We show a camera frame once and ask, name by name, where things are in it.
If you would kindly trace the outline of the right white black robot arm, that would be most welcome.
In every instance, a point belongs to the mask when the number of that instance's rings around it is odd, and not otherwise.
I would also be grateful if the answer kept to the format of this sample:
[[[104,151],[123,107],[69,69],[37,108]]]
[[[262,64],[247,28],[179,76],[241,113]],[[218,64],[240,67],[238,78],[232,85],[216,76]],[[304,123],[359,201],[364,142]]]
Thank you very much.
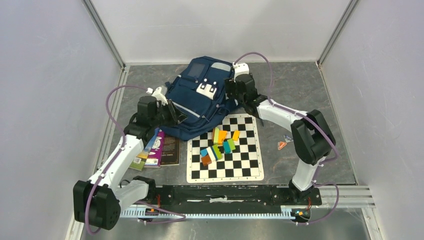
[[[336,141],[323,114],[296,110],[259,94],[252,74],[241,74],[224,81],[226,95],[236,100],[247,114],[272,122],[291,133],[299,157],[296,172],[290,180],[289,199],[302,204],[315,187],[319,165],[327,156],[337,154]]]

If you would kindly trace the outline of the navy blue backpack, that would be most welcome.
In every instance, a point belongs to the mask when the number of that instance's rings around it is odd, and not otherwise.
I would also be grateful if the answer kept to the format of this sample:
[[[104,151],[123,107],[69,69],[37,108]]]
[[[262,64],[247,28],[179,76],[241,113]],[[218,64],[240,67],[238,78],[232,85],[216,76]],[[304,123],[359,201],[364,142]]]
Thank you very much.
[[[191,140],[220,125],[239,103],[228,98],[225,80],[234,77],[230,62],[209,56],[192,59],[173,82],[167,82],[165,97],[187,118],[175,126],[161,130],[182,141]]]

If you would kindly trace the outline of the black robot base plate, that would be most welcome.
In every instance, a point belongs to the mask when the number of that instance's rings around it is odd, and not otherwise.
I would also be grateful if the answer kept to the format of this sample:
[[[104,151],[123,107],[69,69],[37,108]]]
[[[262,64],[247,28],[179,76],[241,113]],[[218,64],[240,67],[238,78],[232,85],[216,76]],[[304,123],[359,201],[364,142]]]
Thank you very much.
[[[282,206],[322,205],[318,188],[304,192],[287,185],[158,185],[138,204],[179,214],[277,214]]]

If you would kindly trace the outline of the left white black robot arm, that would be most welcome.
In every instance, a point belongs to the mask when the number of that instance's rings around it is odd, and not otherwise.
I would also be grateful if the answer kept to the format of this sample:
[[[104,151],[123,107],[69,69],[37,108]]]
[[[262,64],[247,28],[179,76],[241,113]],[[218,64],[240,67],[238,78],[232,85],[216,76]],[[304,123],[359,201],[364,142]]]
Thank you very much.
[[[157,190],[151,180],[136,178],[120,187],[121,179],[136,156],[155,138],[159,128],[174,127],[187,117],[171,100],[142,96],[112,155],[88,180],[75,183],[74,219],[86,227],[111,230],[121,212],[130,205],[139,200],[145,204],[153,203]]]

